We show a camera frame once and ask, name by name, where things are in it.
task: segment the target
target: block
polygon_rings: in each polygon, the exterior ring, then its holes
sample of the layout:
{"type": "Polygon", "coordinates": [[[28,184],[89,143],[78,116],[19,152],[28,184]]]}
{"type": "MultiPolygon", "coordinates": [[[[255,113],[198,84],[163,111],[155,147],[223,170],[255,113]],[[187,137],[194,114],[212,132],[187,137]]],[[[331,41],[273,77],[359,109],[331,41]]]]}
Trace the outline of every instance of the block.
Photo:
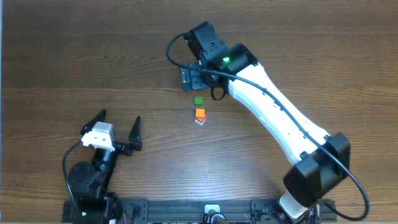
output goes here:
{"type": "Polygon", "coordinates": [[[195,113],[195,119],[205,119],[205,109],[197,108],[195,113]]]}
{"type": "Polygon", "coordinates": [[[206,121],[206,115],[205,115],[205,119],[195,119],[195,123],[199,124],[200,126],[203,126],[205,121],[206,121]]]}
{"type": "Polygon", "coordinates": [[[195,96],[195,106],[203,106],[203,96],[195,96]]]}

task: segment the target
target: wood grain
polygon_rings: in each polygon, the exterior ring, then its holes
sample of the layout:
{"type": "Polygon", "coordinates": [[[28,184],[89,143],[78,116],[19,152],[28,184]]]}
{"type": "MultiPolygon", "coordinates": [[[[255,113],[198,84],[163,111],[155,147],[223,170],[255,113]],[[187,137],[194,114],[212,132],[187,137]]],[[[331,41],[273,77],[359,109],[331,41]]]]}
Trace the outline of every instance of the wood grain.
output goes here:
{"type": "MultiPolygon", "coordinates": [[[[183,93],[169,40],[208,20],[244,43],[307,117],[351,141],[370,221],[397,221],[398,2],[390,0],[12,0],[4,5],[1,208],[6,222],[59,222],[65,151],[100,109],[125,141],[142,117],[143,151],[121,157],[111,190],[151,200],[278,198],[290,169],[237,101],[183,93]],[[193,122],[193,97],[207,122],[193,122]]],[[[193,61],[183,41],[172,49],[193,61]]],[[[68,165],[90,160],[81,148],[68,165]]],[[[360,214],[350,180],[326,198],[360,214]]]]}

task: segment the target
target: wooden table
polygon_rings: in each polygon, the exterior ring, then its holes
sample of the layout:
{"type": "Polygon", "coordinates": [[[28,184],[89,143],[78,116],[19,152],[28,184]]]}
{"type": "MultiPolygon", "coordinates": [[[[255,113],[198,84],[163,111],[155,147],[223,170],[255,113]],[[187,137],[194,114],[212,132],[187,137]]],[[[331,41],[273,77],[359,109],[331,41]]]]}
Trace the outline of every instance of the wooden table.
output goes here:
{"type": "MultiPolygon", "coordinates": [[[[184,93],[165,57],[173,36],[204,20],[251,49],[304,115],[349,137],[368,220],[398,220],[397,1],[12,0],[2,43],[3,221],[60,221],[69,199],[62,157],[102,108],[120,141],[142,117],[144,148],[120,158],[111,182],[120,196],[279,198],[291,165],[274,138],[230,96],[184,93]],[[203,127],[193,122],[194,96],[205,97],[203,127]]],[[[183,40],[172,54],[194,61],[183,40]]],[[[68,166],[93,152],[79,148],[68,166]]],[[[348,179],[325,198],[363,211],[348,179]]]]}

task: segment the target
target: orange cube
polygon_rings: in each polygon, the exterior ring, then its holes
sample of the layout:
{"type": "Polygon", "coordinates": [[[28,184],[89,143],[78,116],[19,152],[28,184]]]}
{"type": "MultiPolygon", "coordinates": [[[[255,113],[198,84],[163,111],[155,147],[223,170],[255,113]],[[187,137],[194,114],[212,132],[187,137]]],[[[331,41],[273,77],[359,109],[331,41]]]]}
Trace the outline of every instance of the orange cube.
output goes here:
{"type": "Polygon", "coordinates": [[[205,119],[205,109],[197,108],[197,112],[195,114],[195,119],[205,119]]]}

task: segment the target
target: green block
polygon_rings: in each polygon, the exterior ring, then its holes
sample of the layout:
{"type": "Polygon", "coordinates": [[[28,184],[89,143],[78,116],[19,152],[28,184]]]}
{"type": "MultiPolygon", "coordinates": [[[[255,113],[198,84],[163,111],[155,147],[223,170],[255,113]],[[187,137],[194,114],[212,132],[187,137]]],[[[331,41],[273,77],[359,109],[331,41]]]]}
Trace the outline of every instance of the green block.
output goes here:
{"type": "Polygon", "coordinates": [[[203,96],[195,96],[195,106],[203,106],[203,96]]]}

